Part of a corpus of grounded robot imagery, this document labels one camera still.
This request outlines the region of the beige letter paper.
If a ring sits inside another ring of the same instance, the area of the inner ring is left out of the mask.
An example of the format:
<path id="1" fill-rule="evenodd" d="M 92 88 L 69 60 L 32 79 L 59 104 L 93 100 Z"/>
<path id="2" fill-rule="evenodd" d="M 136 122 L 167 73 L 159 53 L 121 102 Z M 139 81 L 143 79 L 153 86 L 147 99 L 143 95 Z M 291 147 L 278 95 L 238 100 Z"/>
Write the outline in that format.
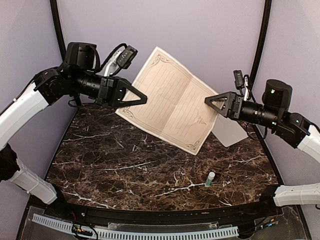
<path id="1" fill-rule="evenodd" d="M 205 98 L 217 92 L 158 46 L 132 86 L 147 96 L 146 104 L 120 107 L 115 113 L 146 133 L 197 155 L 218 117 Z"/>

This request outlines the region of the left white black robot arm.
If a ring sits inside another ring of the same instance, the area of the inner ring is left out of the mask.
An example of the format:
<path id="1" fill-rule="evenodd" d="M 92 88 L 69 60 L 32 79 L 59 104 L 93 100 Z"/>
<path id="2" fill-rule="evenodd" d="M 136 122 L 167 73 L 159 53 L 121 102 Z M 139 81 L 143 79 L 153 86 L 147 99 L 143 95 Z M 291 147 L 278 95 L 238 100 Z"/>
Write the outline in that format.
<path id="1" fill-rule="evenodd" d="M 100 62 L 97 46 L 70 42 L 62 64 L 37 73 L 24 90 L 0 113 L 0 179 L 14 183 L 49 205 L 60 218 L 71 213 L 59 188 L 28 169 L 9 145 L 10 139 L 35 115 L 66 95 L 86 95 L 102 106 L 144 105 L 148 97 L 117 74 L 127 69 L 138 51 L 118 45 Z"/>

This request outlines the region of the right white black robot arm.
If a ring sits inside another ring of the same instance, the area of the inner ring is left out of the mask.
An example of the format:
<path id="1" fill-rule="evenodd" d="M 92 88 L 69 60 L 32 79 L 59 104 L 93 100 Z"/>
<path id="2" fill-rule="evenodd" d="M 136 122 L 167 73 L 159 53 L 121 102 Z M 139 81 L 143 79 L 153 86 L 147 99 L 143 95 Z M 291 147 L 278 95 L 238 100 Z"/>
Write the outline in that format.
<path id="1" fill-rule="evenodd" d="M 235 92 L 206 97 L 206 105 L 221 116 L 256 124 L 271 130 L 294 149 L 306 153 L 316 161 L 320 160 L 320 129 L 313 122 L 297 112 L 289 112 L 293 89 L 277 80 L 266 81 L 262 103 L 246 101 Z M 255 205 L 255 213 L 266 217 L 275 206 L 319 205 L 319 183 L 305 185 L 269 185 Z"/>

